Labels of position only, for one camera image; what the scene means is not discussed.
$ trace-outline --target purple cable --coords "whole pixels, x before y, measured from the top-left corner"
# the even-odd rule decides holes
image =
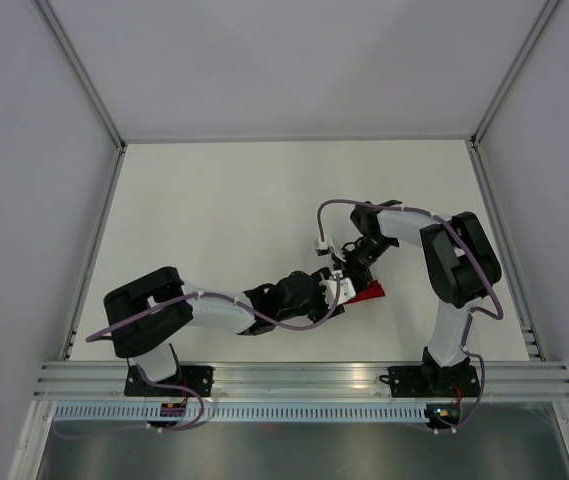
[[[51,431],[62,440],[87,440],[93,437],[99,437],[100,435],[104,435],[106,433],[115,433],[115,432],[123,432],[125,430],[146,430],[146,425],[121,425],[119,427],[109,428],[107,430],[101,430],[99,432],[89,432],[89,433],[82,433],[79,435],[69,435],[68,433],[62,433],[57,428],[57,423],[51,423]]]

